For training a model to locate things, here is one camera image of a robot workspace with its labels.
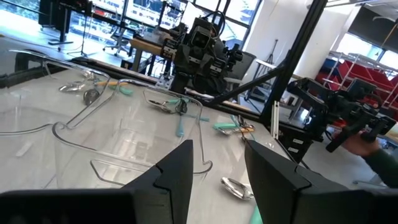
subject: ceiling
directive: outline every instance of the ceiling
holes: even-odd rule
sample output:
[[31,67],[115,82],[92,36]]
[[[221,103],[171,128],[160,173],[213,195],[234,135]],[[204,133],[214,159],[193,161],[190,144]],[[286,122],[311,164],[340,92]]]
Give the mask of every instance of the ceiling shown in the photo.
[[392,20],[398,19],[398,0],[380,0],[365,5],[375,13]]

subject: black pole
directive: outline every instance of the black pole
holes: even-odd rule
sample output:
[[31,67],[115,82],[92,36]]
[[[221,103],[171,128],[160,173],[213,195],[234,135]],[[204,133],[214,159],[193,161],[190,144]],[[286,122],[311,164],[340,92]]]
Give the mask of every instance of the black pole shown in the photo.
[[272,91],[260,115],[260,120],[264,126],[268,126],[271,123],[272,105],[275,101],[280,101],[282,98],[286,86],[289,84],[289,81],[292,78],[293,72],[299,63],[302,54],[304,53],[305,47],[307,46],[308,41],[310,40],[311,35],[317,26],[319,18],[321,17],[327,2],[327,0],[316,0],[311,4],[307,16],[304,19],[300,31],[298,32],[296,40],[294,41],[290,52],[286,56],[284,70],[275,78]]

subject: white table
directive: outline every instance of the white table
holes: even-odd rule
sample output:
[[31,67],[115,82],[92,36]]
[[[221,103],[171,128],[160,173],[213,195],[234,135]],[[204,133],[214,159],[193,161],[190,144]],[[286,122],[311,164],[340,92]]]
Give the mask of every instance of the white table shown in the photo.
[[[135,92],[140,89],[142,87],[134,87]],[[134,94],[133,97],[141,97],[141,95]],[[46,109],[58,113],[65,112],[65,107],[49,108],[46,105]],[[215,123],[231,123],[229,114],[204,108],[202,116],[210,118],[209,123],[201,123],[201,131],[205,159],[213,162],[213,168],[206,175],[194,176],[188,223],[248,223],[256,204],[255,200],[243,201],[236,198],[227,192],[220,182],[222,177],[230,177],[249,184],[241,135],[227,137],[212,128]],[[255,125],[254,136],[257,142],[287,158],[285,152],[262,124],[247,122]]]

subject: office chair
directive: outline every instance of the office chair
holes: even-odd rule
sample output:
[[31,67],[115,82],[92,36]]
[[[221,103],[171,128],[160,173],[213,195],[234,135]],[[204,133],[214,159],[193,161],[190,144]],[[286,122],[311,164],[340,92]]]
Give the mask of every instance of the office chair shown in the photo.
[[[236,65],[233,67],[232,72],[229,72],[228,77],[224,78],[227,81],[227,89],[229,91],[239,87],[240,84],[243,84],[243,78],[247,75],[251,64],[257,58],[255,55],[248,52],[242,53],[242,61],[236,62]],[[236,100],[239,103],[239,96],[235,96],[233,100]]]
[[[115,13],[116,13],[116,20],[118,21],[118,12],[116,11]],[[125,26],[125,23],[122,20],[120,20],[120,24],[121,24],[121,26]],[[125,51],[126,53],[129,53],[129,50],[126,47],[127,44],[129,44],[129,41],[126,39],[123,39],[123,34],[125,31],[126,31],[125,28],[117,27],[116,30],[111,35],[111,38],[116,41],[116,44],[110,45],[110,46],[105,46],[102,50],[105,51],[106,48],[110,48],[113,50],[114,48],[116,48],[117,51],[114,54],[115,56],[118,56],[118,53],[121,50]]]

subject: floor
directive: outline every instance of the floor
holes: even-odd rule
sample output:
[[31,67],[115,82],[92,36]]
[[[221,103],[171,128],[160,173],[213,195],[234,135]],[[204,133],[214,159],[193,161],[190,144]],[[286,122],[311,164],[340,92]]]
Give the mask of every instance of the floor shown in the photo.
[[[50,39],[56,37],[56,34],[51,35],[51,32],[46,32],[46,30],[40,31],[37,24],[16,24],[11,27],[5,20],[1,19],[1,17],[4,17],[4,14],[1,16],[2,13],[0,13],[0,34],[5,36],[0,37],[0,52],[2,54],[7,49],[34,49],[60,60],[70,60],[73,57],[80,56],[80,53],[76,51],[80,49],[81,37],[69,35],[68,39],[73,40],[74,43],[62,46],[62,50],[59,52],[56,47],[47,44]],[[104,60],[116,66],[120,66],[122,58],[127,57],[124,54],[115,57],[112,50],[107,49],[103,52],[102,48],[103,46],[96,42],[86,41],[84,50],[85,53],[89,54],[89,57]],[[1,73],[12,72],[14,68],[13,58],[3,58],[4,60],[0,62]],[[252,104],[245,102],[242,98],[241,102],[244,106],[253,108]],[[262,107],[260,102],[252,101],[252,103],[259,108]],[[281,109],[280,118],[287,119],[289,113],[289,110]],[[342,147],[334,153],[329,153],[325,149],[326,145],[327,142],[315,142],[308,150],[304,161],[311,170],[352,189],[356,188],[352,181],[369,180],[374,175],[362,158],[350,154]]]

